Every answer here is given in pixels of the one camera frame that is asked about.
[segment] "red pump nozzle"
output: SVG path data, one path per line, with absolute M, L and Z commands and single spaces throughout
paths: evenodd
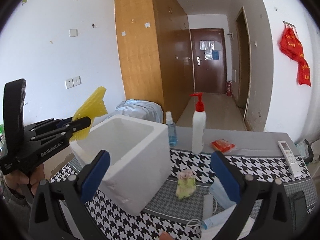
M 196 103 L 196 111 L 203 112 L 204 111 L 204 104 L 202 102 L 202 94 L 203 93 L 194 93 L 191 94 L 191 97 L 198 97 L 198 102 Z

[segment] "gray sleeve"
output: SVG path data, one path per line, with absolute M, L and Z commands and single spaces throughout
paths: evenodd
M 26 198 L 23 196 L 19 198 L 18 193 L 17 195 L 15 195 L 10 191 L 10 189 L 4 182 L 2 172 L 0 172 L 0 184 L 4 195 L 5 203 L 11 211 L 11 214 L 15 218 L 18 225 L 21 228 L 23 228 L 26 232 L 28 232 L 31 208 L 27 203 Z

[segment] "fire extinguisher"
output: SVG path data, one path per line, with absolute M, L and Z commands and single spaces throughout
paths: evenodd
M 227 96 L 231 97 L 232 95 L 232 81 L 227 82 Z

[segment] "wooden wardrobe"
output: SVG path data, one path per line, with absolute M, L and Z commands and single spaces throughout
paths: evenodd
M 115 14 L 126 98 L 156 102 L 177 122 L 193 93 L 187 14 L 176 0 L 115 0 Z

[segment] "houndstooth tablecloth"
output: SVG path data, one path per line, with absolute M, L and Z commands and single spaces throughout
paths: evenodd
M 301 157 L 296 157 L 302 171 L 300 179 L 293 179 L 284 157 L 242 157 L 226 156 L 229 162 L 237 166 L 242 174 L 252 174 L 259 181 L 273 181 L 279 177 L 284 182 L 287 195 L 303 190 L 306 196 L 308 212 L 311 212 L 316 200 L 316 190 L 310 174 Z M 196 240 L 186 223 L 191 218 L 201 219 L 203 196 L 214 181 L 215 174 L 210 169 L 210 155 L 193 155 L 188 151 L 171 150 L 171 175 L 138 216 L 131 216 L 109 200 L 99 189 L 92 201 L 85 204 L 90 215 L 108 239 L 158 239 L 159 233 L 167 231 L 176 240 Z M 188 199 L 178 201 L 174 196 L 179 171 L 191 169 L 196 175 L 196 192 Z M 65 180 L 70 174 L 77 173 L 81 166 L 72 160 L 53 178 L 52 182 Z M 261 201 L 257 200 L 251 217 L 256 218 Z M 217 213 L 223 211 L 218 205 Z

